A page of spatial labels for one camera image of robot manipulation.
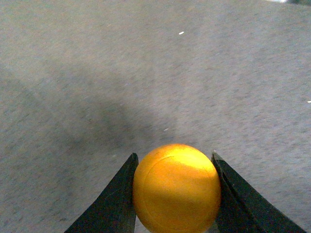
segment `floor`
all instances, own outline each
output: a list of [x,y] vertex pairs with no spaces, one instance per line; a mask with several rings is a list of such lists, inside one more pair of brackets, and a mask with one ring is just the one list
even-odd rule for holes
[[311,233],[311,6],[0,3],[0,232],[62,233],[131,153],[185,143]]

